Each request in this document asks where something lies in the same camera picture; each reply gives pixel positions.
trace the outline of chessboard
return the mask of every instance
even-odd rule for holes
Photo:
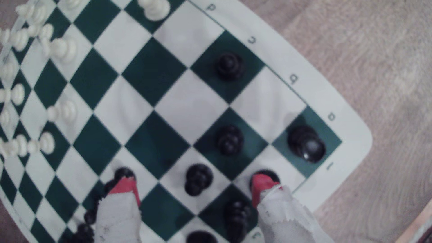
[[[1,104],[9,116],[0,137],[37,141],[49,132],[55,141],[51,154],[0,163],[0,198],[30,242],[69,238],[121,167],[137,177],[143,242],[185,242],[197,230],[227,242],[224,205],[250,201],[255,172],[276,172],[314,211],[371,148],[369,129],[325,77],[237,0],[169,0],[161,21],[148,20],[137,0],[80,0],[73,9],[69,0],[30,2],[46,7],[52,39],[77,46],[67,64],[47,57],[39,38],[0,53],[1,65],[14,67],[1,88],[25,90],[21,105]],[[19,17],[11,32],[28,27]],[[217,72],[224,53],[242,60],[236,80]],[[74,122],[48,121],[47,109],[68,101]],[[229,125],[243,136],[232,156],[215,145]],[[301,126],[325,145],[314,163],[289,146]],[[197,163],[213,183],[190,196],[185,174]],[[245,242],[263,242],[256,211],[247,231]]]

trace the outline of white square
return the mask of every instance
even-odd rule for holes
[[[56,174],[79,203],[84,201],[98,181],[98,176],[72,146],[64,155]]]
[[[191,70],[187,70],[162,97],[155,110],[189,144],[228,108],[228,104]]]
[[[306,104],[265,67],[234,100],[231,107],[268,143],[306,108]]]
[[[204,164],[213,172],[213,182],[199,196],[188,195],[184,190],[186,172],[194,164]],[[170,168],[160,179],[160,184],[165,187],[178,201],[186,206],[192,213],[200,213],[220,193],[229,186],[230,181],[195,148],[189,150]]]
[[[78,6],[74,8],[69,8],[67,2],[69,0],[60,0],[58,2],[57,7],[60,9],[60,11],[64,14],[64,16],[73,23],[78,15],[82,12],[82,10],[87,6],[87,4],[90,2],[90,0],[79,0]]]
[[[34,39],[21,63],[22,74],[30,87],[35,87],[48,60],[49,57],[46,57],[43,53],[41,42],[39,39]]]
[[[137,189],[140,200],[158,184],[158,180],[124,147],[114,156],[102,172],[100,179],[105,184],[114,178],[117,169],[127,167],[137,177]]]
[[[9,80],[2,79],[1,81],[2,81],[3,87],[5,87],[7,89],[11,89],[12,84],[15,81],[16,75],[18,74],[18,70],[19,70],[19,63],[18,63],[18,60],[16,59],[13,51],[9,52],[5,63],[12,63],[13,75],[12,75],[12,78]]]
[[[25,199],[22,197],[20,192],[16,193],[15,201],[13,203],[13,208],[18,213],[24,224],[31,229],[33,221],[35,220],[35,214],[33,213],[30,206],[27,204]]]
[[[228,243],[224,237],[219,235],[214,229],[208,226],[204,221],[200,218],[195,217],[189,223],[187,223],[181,230],[179,230],[174,236],[172,236],[167,242],[168,243],[178,243],[178,242],[186,242],[188,235],[194,231],[206,231],[212,234],[218,243]]]
[[[249,182],[254,173],[259,170],[268,169],[275,172],[282,185],[287,185],[291,190],[296,189],[306,178],[281,155],[272,145],[264,151],[246,167],[245,170],[234,180],[236,185],[245,195],[251,197]]]
[[[124,9],[127,5],[129,5],[131,1],[132,0],[111,0],[111,2],[115,3],[121,9]]]
[[[153,107],[119,76],[95,109],[95,115],[124,145],[153,111]]]
[[[144,27],[122,10],[98,38],[95,49],[120,74],[151,37]]]
[[[4,162],[4,169],[9,174],[15,187],[19,188],[22,176],[24,175],[24,166],[18,156],[8,157]]]
[[[69,82],[92,49],[92,44],[73,24],[69,26],[63,37],[73,39],[76,42],[77,52],[75,58],[68,63],[62,62],[57,57],[52,57],[51,59],[66,81]]]
[[[0,125],[3,128],[7,140],[10,141],[13,139],[13,135],[15,134],[15,129],[18,126],[19,115],[16,112],[15,107],[13,106],[12,103],[8,103],[4,105],[3,111],[1,112],[5,112],[5,111],[9,113],[9,123],[8,124],[0,123]]]
[[[140,239],[145,243],[164,243],[165,241],[144,222],[141,222]]]
[[[86,209],[82,205],[79,205],[72,218],[67,223],[67,227],[70,229],[70,231],[75,233],[78,229],[78,225],[84,223],[84,214],[86,212]]]
[[[21,123],[33,140],[38,140],[47,123],[47,110],[32,90],[21,113]]]
[[[25,171],[41,194],[45,196],[54,179],[54,170],[41,152],[30,155],[25,166]]]
[[[68,123],[60,118],[55,124],[68,142],[73,144],[92,116],[92,110],[70,83],[66,85],[57,102],[61,104],[65,103],[67,100],[75,103],[76,118],[72,123]]]
[[[222,27],[185,1],[154,37],[190,67],[222,33]]]
[[[58,241],[66,229],[65,222],[60,218],[51,204],[43,198],[36,212],[36,218],[41,222],[44,229],[51,235],[54,241]]]

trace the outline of white pawn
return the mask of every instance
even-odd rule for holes
[[[23,28],[17,31],[16,33],[10,34],[9,42],[15,47],[17,51],[23,51],[27,46],[29,41],[29,34],[27,33],[27,29]]]
[[[73,39],[57,38],[52,42],[41,39],[41,43],[45,55],[57,57],[64,63],[71,62],[76,56],[77,46]]]
[[[69,9],[73,9],[78,7],[78,5],[81,3],[81,0],[66,0],[66,5]]]
[[[144,15],[151,21],[166,18],[171,8],[168,0],[138,0],[138,5],[144,9]]]
[[[0,103],[12,102],[19,106],[24,102],[25,90],[24,85],[18,83],[14,86],[12,90],[0,89]]]
[[[15,8],[15,12],[19,16],[23,17],[25,20],[29,20],[33,16],[33,13],[35,12],[35,8],[36,6],[34,4],[25,3],[22,5],[18,5]]]
[[[12,80],[14,73],[15,64],[12,61],[7,61],[2,67],[0,67],[0,78],[3,82]]]
[[[54,152],[55,141],[54,137],[50,132],[42,133],[39,141],[31,140],[27,144],[27,150],[29,154],[36,153],[37,151],[42,151],[45,154],[51,154]]]
[[[3,111],[0,114],[0,124],[3,126],[7,126],[10,123],[10,113],[7,109],[3,108]]]
[[[76,119],[76,105],[72,100],[57,103],[55,106],[48,107],[48,121],[56,122],[61,117],[67,123],[72,123]]]
[[[10,37],[10,29],[5,29],[0,31],[0,42],[3,46],[6,45],[6,43],[8,43],[9,37]]]

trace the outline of chess piece top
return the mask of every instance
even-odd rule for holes
[[[288,146],[295,155],[311,163],[317,163],[326,153],[324,142],[318,137],[317,132],[307,125],[290,132]]]

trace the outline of wooden floor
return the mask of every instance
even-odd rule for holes
[[[319,222],[337,242],[394,242],[432,197],[431,0],[242,1],[372,130],[370,154],[315,212]],[[1,27],[20,2],[0,1]],[[0,214],[2,242],[21,242]]]

